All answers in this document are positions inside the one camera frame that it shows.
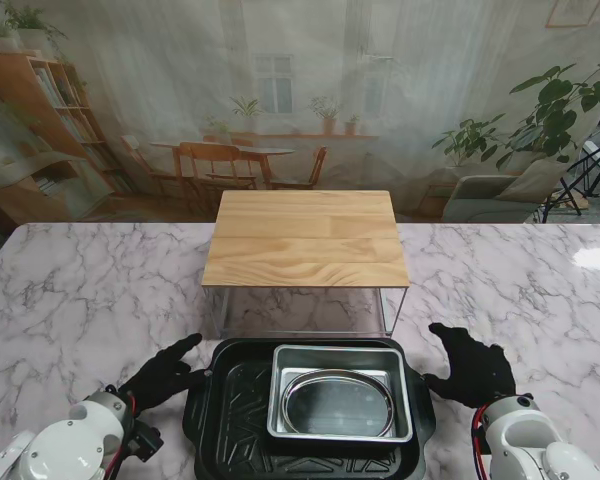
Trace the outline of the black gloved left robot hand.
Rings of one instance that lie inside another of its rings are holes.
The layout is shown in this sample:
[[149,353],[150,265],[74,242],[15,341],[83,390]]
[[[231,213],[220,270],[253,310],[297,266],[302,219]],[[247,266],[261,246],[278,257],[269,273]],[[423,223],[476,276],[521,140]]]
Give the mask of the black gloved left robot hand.
[[135,416],[206,381],[205,369],[193,370],[183,361],[201,341],[202,335],[194,333],[160,350],[119,387],[118,391],[130,400]]

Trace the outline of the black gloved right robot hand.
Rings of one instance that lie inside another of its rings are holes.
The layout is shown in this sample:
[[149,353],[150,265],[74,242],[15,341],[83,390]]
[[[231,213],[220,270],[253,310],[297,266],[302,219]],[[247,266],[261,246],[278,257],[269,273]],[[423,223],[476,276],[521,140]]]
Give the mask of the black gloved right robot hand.
[[516,394],[516,382],[503,348],[486,345],[470,336],[466,328],[429,325],[442,342],[450,367],[449,377],[422,377],[431,391],[443,399],[478,409],[492,401]]

